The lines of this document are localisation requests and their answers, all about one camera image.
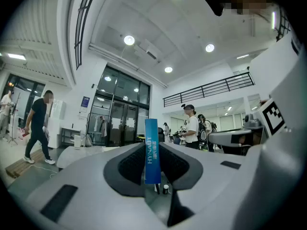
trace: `tripod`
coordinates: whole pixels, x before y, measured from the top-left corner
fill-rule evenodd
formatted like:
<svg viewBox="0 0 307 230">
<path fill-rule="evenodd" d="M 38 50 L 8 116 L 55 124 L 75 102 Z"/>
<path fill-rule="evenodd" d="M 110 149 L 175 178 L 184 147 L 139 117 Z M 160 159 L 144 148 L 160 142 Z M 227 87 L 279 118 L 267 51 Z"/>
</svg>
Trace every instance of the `tripod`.
<svg viewBox="0 0 307 230">
<path fill-rule="evenodd" d="M 16 143 L 16 145 L 18 145 L 18 143 L 16 142 L 16 140 L 13 138 L 13 132 L 14 132 L 14 119 L 15 119 L 15 113 L 16 113 L 16 107 L 17 107 L 17 103 L 18 103 L 18 100 L 19 100 L 19 96 L 20 96 L 20 93 L 19 93 L 19 95 L 18 95 L 18 98 L 17 98 L 17 101 L 16 101 L 16 105 L 15 105 L 15 107 L 13 108 L 13 123 L 12 123 L 12 135 L 10 136 L 10 140 L 9 140 L 9 143 L 10 142 L 15 142 Z"/>
</svg>

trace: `ceiling light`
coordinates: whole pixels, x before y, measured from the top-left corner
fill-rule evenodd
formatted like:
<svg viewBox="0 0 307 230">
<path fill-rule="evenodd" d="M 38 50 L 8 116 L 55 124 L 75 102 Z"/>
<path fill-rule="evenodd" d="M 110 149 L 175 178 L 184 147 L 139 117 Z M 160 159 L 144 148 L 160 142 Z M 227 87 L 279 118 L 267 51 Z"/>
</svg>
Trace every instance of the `ceiling light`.
<svg viewBox="0 0 307 230">
<path fill-rule="evenodd" d="M 275 29 L 275 12 L 272 13 L 272 29 Z"/>
<path fill-rule="evenodd" d="M 240 56 L 240 57 L 237 57 L 237 59 L 241 59 L 241 58 L 244 58 L 246 56 L 249 56 L 249 55 Z"/>
<path fill-rule="evenodd" d="M 125 44 L 127 44 L 127 45 L 133 45 L 134 42 L 135 42 L 135 40 L 134 40 L 134 37 L 133 37 L 133 36 L 128 35 L 128 36 L 125 36 L 124 42 L 125 42 Z"/>
<path fill-rule="evenodd" d="M 214 45 L 213 44 L 208 44 L 206 46 L 206 51 L 209 52 L 209 53 L 214 51 Z"/>
<path fill-rule="evenodd" d="M 25 60 L 25 57 L 22 56 L 22 55 L 8 54 L 8 56 L 9 56 L 10 58 L 23 59 L 23 60 Z"/>
<path fill-rule="evenodd" d="M 165 72 L 166 72 L 166 73 L 170 73 L 170 72 L 172 72 L 172 71 L 173 71 L 173 69 L 172 69 L 171 67 L 165 68 Z"/>
</svg>

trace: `cap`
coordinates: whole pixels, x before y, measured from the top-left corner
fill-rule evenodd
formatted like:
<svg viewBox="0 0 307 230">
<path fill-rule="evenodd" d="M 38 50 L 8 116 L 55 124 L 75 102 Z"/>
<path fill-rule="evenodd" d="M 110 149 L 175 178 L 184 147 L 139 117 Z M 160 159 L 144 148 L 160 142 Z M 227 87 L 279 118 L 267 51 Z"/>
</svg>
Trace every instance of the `cap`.
<svg viewBox="0 0 307 230">
<path fill-rule="evenodd" d="M 195 110 L 194 106 L 193 105 L 186 105 L 183 110 Z"/>
</svg>

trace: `blue sign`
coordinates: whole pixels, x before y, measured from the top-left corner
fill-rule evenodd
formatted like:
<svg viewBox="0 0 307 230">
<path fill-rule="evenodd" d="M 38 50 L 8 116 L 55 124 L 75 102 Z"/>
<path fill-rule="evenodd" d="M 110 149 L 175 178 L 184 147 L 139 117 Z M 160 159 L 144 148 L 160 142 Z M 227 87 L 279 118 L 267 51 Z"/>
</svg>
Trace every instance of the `blue sign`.
<svg viewBox="0 0 307 230">
<path fill-rule="evenodd" d="M 161 183 L 158 120 L 145 119 L 146 161 L 145 184 Z"/>
<path fill-rule="evenodd" d="M 81 103 L 81 106 L 82 107 L 88 107 L 88 103 L 90 102 L 90 98 L 89 97 L 83 97 L 83 100 L 82 100 L 82 103 Z"/>
</svg>

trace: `black t-shirt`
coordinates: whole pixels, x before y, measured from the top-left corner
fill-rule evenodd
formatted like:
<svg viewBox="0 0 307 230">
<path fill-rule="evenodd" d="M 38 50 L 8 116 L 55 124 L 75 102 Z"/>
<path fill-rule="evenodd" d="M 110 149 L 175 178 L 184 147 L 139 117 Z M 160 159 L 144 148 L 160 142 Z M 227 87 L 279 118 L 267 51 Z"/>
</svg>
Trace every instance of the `black t-shirt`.
<svg viewBox="0 0 307 230">
<path fill-rule="evenodd" d="M 42 129 L 44 126 L 47 104 L 43 98 L 36 100 L 32 105 L 32 110 L 35 112 L 32 117 L 31 129 Z"/>
</svg>

